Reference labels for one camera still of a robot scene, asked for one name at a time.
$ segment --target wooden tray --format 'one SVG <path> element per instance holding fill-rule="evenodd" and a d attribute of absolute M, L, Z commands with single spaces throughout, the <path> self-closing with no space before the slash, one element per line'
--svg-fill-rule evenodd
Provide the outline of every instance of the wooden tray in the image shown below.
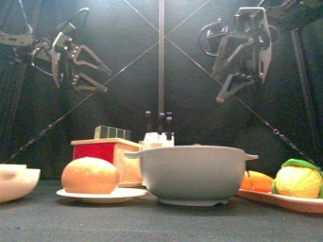
<path fill-rule="evenodd" d="M 323 214 L 323 199 L 302 199 L 242 189 L 238 192 L 238 197 L 274 204 L 298 212 Z"/>

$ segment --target yellow fruit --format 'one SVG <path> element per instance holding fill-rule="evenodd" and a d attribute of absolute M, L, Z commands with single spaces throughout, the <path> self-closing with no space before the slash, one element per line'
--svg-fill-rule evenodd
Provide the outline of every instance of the yellow fruit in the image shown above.
<path fill-rule="evenodd" d="M 275 185 L 280 195 L 316 199 L 322 176 L 316 170 L 307 167 L 286 166 L 276 174 Z"/>
<path fill-rule="evenodd" d="M 84 157 L 64 167 L 61 185 L 67 193 L 109 194 L 119 184 L 119 179 L 120 175 L 112 163 Z"/>

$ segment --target table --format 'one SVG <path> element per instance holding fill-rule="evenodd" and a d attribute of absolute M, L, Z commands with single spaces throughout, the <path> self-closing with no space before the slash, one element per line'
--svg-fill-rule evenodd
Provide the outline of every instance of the table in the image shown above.
<path fill-rule="evenodd" d="M 0 203 L 0 241 L 322 241 L 323 216 L 233 197 L 228 204 L 184 207 L 148 194 L 123 203 L 60 197 L 60 181 Z"/>

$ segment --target vertical rod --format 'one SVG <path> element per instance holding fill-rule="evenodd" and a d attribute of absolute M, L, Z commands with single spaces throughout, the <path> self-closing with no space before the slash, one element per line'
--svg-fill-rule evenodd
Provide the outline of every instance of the vertical rod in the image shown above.
<path fill-rule="evenodd" d="M 159 0 L 159 100 L 157 100 L 157 113 L 164 112 L 164 13 L 165 13 L 165 3 L 164 0 Z"/>
<path fill-rule="evenodd" d="M 302 85 L 302 90 L 303 90 L 307 117 L 308 117 L 308 121 L 310 121 L 310 133 L 311 133 L 311 139 L 312 139 L 312 148 L 314 148 L 315 155 L 318 155 L 320 153 L 318 121 L 315 119 L 311 85 L 310 85 L 310 81 L 308 81 L 307 69 L 306 69 L 306 64 L 304 64 L 304 56 L 303 56 L 299 29 L 294 29 L 290 32 L 290 34 L 291 34 L 294 53 L 295 53 L 295 58 L 296 58 L 298 73 L 299 73 L 300 85 Z"/>

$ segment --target plate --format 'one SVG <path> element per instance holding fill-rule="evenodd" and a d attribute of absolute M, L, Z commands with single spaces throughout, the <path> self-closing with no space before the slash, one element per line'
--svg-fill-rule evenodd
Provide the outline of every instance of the plate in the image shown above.
<path fill-rule="evenodd" d="M 303 199 L 242 189 L 238 192 L 238 197 L 278 205 L 298 212 L 323 214 L 323 199 Z"/>
<path fill-rule="evenodd" d="M 81 194 L 67 193 L 65 190 L 61 189 L 56 194 L 89 203 L 117 203 L 147 195 L 148 191 L 136 188 L 116 188 L 111 194 Z"/>

